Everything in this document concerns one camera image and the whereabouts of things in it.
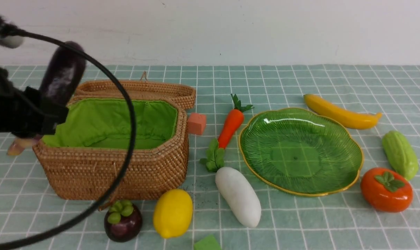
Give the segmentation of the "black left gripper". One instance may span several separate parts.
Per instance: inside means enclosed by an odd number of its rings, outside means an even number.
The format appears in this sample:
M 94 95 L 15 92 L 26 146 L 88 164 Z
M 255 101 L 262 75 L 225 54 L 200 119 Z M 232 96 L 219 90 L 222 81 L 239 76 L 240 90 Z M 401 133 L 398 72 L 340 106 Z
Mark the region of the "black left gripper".
M 66 121 L 68 108 L 57 104 L 32 87 L 19 90 L 0 67 L 0 133 L 19 138 L 53 135 Z

